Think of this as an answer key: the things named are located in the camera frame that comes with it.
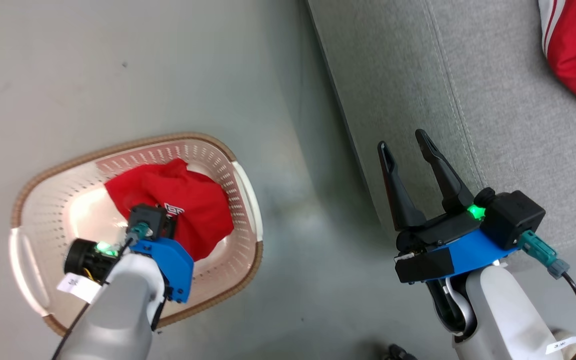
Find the green led light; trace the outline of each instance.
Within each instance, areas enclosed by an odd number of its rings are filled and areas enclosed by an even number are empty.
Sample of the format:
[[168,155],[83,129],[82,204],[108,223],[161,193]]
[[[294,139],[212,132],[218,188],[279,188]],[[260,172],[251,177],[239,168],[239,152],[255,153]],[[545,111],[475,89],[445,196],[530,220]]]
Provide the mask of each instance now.
[[96,249],[101,253],[105,253],[106,250],[110,249],[111,246],[111,244],[101,241],[100,243],[96,244]]
[[97,251],[99,251],[99,253],[108,255],[108,256],[112,256],[112,257],[117,257],[117,251],[116,250],[112,250],[113,246],[109,243],[105,243],[103,241],[99,242],[98,244],[96,244],[96,246],[94,247]]
[[468,208],[468,211],[478,221],[481,221],[482,219],[484,219],[484,216],[486,213],[486,209],[484,209],[483,207],[478,207],[477,205],[474,205],[474,204],[470,205],[470,207]]

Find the sofa seam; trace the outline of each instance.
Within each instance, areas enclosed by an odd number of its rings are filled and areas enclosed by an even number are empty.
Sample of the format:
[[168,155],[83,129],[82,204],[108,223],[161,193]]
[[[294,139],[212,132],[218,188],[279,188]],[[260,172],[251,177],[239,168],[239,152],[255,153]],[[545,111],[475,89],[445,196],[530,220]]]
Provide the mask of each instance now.
[[[475,178],[475,182],[477,182],[478,186],[484,187],[487,184],[486,177],[485,175],[483,175],[482,166],[480,164],[477,152],[475,150],[475,146],[473,143],[473,136],[471,135],[471,130],[468,127],[466,116],[464,115],[464,109],[462,107],[461,99],[459,98],[459,93],[457,92],[457,89],[455,89],[454,79],[452,76],[453,71],[450,66],[450,61],[448,60],[448,55],[444,50],[441,30],[439,30],[439,25],[437,25],[437,17],[435,15],[435,10],[431,0],[424,0],[424,2],[426,4],[428,16],[430,16],[430,22],[432,23],[432,29],[430,30],[430,32],[432,35],[434,35],[434,41],[436,41],[436,44],[433,41],[432,45],[434,47],[435,58],[437,58],[440,70],[441,65],[443,65],[443,71],[441,77],[443,79],[443,85],[446,90],[446,95],[448,95],[448,102],[450,102],[450,107],[452,109],[453,117],[455,117],[455,123],[457,124],[457,127],[459,128],[459,125],[461,124],[461,136],[460,136],[461,144],[464,148],[464,153],[466,153],[466,156],[469,157],[468,165],[470,166],[470,171],[473,177]],[[426,15],[426,12],[424,12],[424,16],[426,18],[425,19],[426,25],[428,25],[430,29],[430,24],[428,22],[428,16]],[[438,52],[441,55],[441,60],[439,60],[439,56],[437,55]]]

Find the teal connector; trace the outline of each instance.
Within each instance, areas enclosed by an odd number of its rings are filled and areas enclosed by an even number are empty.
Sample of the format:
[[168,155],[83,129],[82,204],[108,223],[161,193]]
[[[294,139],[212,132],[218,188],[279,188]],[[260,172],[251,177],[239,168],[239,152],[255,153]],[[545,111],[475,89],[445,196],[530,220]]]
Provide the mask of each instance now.
[[521,234],[517,247],[542,263],[555,279],[561,278],[562,274],[570,269],[566,261],[557,258],[557,251],[531,230]]
[[150,237],[150,235],[153,234],[153,231],[151,230],[150,227],[148,227],[148,224],[145,222],[137,223],[130,229],[130,232],[137,234],[139,240],[144,239],[145,237]]

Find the cable connector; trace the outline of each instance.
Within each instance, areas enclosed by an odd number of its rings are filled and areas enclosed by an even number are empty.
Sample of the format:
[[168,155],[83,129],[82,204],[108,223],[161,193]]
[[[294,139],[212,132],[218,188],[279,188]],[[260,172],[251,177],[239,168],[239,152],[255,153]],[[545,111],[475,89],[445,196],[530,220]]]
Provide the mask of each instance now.
[[570,269],[566,261],[557,258],[557,251],[532,230],[526,230],[519,236],[517,247],[542,263],[555,279],[561,278],[563,273]]

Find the basket handle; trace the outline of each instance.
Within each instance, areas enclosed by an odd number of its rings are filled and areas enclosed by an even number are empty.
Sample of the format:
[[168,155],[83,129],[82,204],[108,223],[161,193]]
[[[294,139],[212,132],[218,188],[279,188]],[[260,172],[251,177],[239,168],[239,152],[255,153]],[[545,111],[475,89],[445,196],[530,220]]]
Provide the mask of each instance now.
[[261,210],[259,209],[257,196],[255,196],[255,191],[252,189],[252,184],[250,183],[244,168],[237,161],[233,161],[232,166],[235,168],[235,171],[242,182],[244,192],[246,192],[246,198],[244,200],[247,201],[251,212],[247,214],[248,221],[254,223],[253,231],[254,234],[256,234],[256,241],[260,242],[263,240],[264,227],[261,223]]
[[[26,246],[26,249],[29,248],[28,246],[28,239],[23,235],[20,228],[12,228],[10,230],[10,235],[8,239],[8,255],[10,257],[10,267],[12,268],[12,274],[14,275],[14,280],[16,285],[19,287],[23,298],[25,301],[30,305],[32,310],[37,312],[42,317],[48,316],[48,310],[44,308],[44,306],[39,303],[37,297],[33,294],[32,290],[28,286],[28,281],[26,280],[26,274],[23,270],[23,266],[21,264],[21,259],[23,256],[23,252],[21,251],[21,246]],[[32,268],[35,270],[35,274],[39,271],[37,270],[37,262],[35,257],[32,254],[32,251],[25,251],[28,261],[32,264]]]

